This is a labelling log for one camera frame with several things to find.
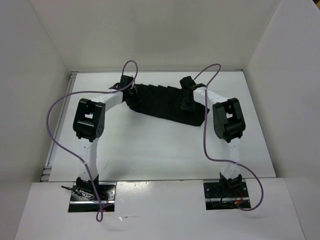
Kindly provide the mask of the black pleated skirt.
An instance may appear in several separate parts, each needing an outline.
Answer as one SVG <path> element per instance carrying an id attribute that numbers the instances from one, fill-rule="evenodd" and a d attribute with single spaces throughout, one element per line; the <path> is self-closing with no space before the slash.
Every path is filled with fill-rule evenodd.
<path id="1" fill-rule="evenodd" d="M 140 114 L 199 127 L 205 120 L 205 106 L 195 102 L 195 110 L 183 110 L 182 88 L 136 84 L 140 103 L 128 107 Z"/>

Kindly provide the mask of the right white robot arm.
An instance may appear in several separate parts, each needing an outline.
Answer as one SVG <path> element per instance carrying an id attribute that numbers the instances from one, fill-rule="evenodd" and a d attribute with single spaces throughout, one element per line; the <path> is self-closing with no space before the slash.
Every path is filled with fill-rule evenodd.
<path id="1" fill-rule="evenodd" d="M 212 90 L 206 89 L 203 83 L 196 84 L 191 76 L 179 81 L 183 100 L 181 108 L 191 110 L 199 103 L 205 106 L 212 114 L 213 130 L 215 135 L 222 140 L 224 152 L 224 165 L 219 173 L 219 191 L 222 196 L 229 197 L 240 188 L 242 176 L 238 163 L 240 161 L 239 143 L 246 123 L 237 98 L 226 98 Z"/>

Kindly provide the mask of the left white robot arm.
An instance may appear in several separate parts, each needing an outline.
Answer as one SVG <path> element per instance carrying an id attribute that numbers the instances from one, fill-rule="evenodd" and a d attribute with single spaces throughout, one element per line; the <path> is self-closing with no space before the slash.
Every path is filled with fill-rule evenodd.
<path id="1" fill-rule="evenodd" d="M 96 199 L 100 193 L 97 148 L 105 130 L 106 112 L 123 102 L 139 102 L 135 79 L 132 76 L 122 75 L 120 82 L 110 88 L 110 93 L 91 99 L 82 98 L 78 102 L 72 125 L 78 138 L 82 163 L 76 179 L 76 189 L 88 200 Z"/>

